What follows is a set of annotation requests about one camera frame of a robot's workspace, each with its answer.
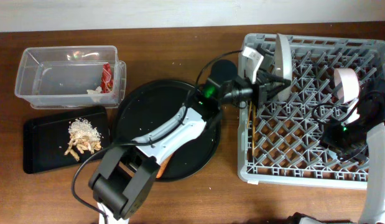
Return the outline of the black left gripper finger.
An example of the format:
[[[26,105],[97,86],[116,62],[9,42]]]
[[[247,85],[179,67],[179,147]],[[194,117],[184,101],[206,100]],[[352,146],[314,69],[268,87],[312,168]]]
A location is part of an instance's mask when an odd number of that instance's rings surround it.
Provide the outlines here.
[[[278,93],[283,91],[285,89],[285,86],[276,86],[270,90],[267,91],[267,101],[270,101],[275,97]]]
[[[273,74],[268,74],[268,79],[271,81],[272,84],[280,84],[286,87],[289,87],[291,84],[291,81],[289,79],[273,75]]]

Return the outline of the grey plate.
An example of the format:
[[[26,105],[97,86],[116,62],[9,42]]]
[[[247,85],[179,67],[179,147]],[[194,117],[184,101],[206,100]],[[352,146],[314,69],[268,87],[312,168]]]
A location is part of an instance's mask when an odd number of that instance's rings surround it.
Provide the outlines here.
[[[279,101],[286,101],[291,94],[292,82],[292,55],[286,35],[277,34],[275,49],[275,74],[287,80],[286,88],[277,94]]]

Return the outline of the wooden chopstick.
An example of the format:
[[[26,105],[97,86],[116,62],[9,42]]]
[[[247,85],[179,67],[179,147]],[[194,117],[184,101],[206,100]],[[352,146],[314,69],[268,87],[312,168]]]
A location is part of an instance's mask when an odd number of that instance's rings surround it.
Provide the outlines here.
[[[256,146],[256,140],[255,140],[255,134],[256,134],[256,106],[253,105],[252,107],[252,157],[255,157],[255,146]]]
[[[246,122],[246,129],[249,128],[249,123],[250,123],[250,118],[251,118],[251,112],[252,112],[252,101],[249,102],[249,106],[248,106],[248,116],[247,116],[247,122]]]

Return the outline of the white bowl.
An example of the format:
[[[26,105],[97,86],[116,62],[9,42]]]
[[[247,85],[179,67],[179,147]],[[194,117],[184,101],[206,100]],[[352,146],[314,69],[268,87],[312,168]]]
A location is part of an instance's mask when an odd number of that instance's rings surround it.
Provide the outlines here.
[[[347,103],[359,96],[359,81],[356,72],[351,68],[336,68],[334,70],[336,95],[342,103]]]

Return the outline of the orange carrot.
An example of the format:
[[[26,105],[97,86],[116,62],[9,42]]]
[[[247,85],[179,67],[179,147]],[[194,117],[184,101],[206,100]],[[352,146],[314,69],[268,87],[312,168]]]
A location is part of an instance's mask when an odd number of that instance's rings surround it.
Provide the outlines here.
[[[157,175],[156,175],[156,178],[157,178],[157,179],[159,179],[159,178],[162,177],[162,175],[163,175],[163,173],[164,173],[164,171],[165,171],[165,169],[166,169],[166,167],[167,167],[167,165],[168,165],[170,159],[172,158],[172,156],[173,156],[173,154],[171,154],[169,157],[167,157],[167,158],[163,161],[163,163],[161,163],[160,169],[159,169],[159,171],[158,171],[158,173],[157,173]]]

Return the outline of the red snack wrapper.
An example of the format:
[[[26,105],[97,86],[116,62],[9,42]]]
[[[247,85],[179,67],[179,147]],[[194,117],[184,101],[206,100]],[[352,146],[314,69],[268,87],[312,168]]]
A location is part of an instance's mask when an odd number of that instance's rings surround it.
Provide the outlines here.
[[[101,76],[101,93],[110,93],[113,90],[113,73],[109,63],[103,65]]]

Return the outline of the peanut shells food scraps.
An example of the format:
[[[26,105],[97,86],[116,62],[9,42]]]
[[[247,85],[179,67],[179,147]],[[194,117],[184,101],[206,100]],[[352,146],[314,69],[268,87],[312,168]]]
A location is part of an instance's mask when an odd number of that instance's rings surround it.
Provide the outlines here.
[[[77,162],[80,161],[80,154],[85,152],[94,154],[102,149],[101,139],[103,137],[101,133],[85,118],[70,121],[68,133],[70,140],[64,155],[70,154]]]

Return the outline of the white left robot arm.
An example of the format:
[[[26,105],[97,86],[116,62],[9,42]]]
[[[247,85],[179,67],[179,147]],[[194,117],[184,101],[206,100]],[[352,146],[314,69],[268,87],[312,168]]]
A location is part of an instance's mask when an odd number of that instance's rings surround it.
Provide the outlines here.
[[[71,193],[84,206],[98,212],[105,223],[130,218],[145,202],[163,162],[180,147],[200,137],[219,123],[221,106],[250,101],[261,106],[291,86],[292,61],[277,59],[275,73],[254,65],[253,77],[238,75],[236,65],[215,58],[205,65],[210,75],[187,93],[177,113],[155,130],[129,142],[113,142],[99,151],[103,158],[88,186],[100,208],[78,196],[75,182]]]

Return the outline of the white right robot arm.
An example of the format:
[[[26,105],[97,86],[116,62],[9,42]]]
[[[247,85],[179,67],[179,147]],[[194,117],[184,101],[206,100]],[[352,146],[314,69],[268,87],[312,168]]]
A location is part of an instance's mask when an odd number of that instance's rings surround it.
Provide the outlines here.
[[[346,117],[323,125],[320,143],[341,160],[356,157],[358,145],[368,150],[366,201],[358,222],[385,223],[385,79],[366,82]]]

